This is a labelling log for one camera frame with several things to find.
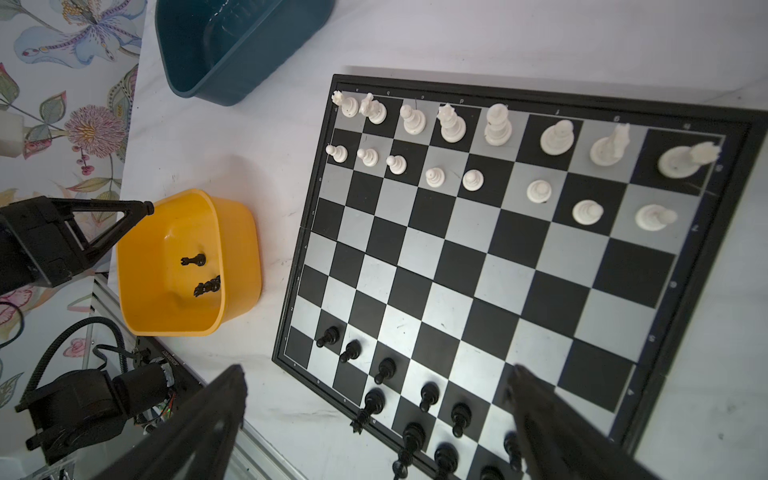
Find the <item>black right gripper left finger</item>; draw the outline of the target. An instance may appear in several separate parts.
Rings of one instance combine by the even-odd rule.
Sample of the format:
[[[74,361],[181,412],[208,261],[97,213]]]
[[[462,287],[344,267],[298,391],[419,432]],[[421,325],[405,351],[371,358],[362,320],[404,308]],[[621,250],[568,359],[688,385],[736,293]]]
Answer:
[[[244,370],[229,366],[148,439],[96,475],[98,479],[222,479],[241,429]]]

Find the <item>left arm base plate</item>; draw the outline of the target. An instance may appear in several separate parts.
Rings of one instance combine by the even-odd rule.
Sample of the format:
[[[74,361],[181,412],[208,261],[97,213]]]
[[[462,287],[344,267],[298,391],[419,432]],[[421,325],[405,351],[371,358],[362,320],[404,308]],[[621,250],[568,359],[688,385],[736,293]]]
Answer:
[[[27,410],[35,428],[27,449],[40,448],[52,465],[119,435],[130,418],[162,402],[174,383],[171,367],[163,363],[114,378],[97,369],[77,370],[24,395],[15,410]]]

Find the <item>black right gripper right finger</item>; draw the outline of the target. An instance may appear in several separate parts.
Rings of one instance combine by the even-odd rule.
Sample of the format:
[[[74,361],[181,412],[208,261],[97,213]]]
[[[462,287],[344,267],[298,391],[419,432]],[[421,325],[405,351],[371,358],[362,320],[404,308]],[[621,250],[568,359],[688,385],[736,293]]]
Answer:
[[[521,364],[507,381],[519,445],[532,479],[654,479],[656,476]]]

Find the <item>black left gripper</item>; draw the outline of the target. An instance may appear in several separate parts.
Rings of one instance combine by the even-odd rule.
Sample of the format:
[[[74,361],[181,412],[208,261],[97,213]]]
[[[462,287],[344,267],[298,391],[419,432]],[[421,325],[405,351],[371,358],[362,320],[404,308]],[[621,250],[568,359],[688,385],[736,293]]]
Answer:
[[[52,288],[96,264],[142,219],[151,201],[38,196],[1,208],[1,292],[26,285]],[[105,213],[114,222],[89,237],[77,215]]]

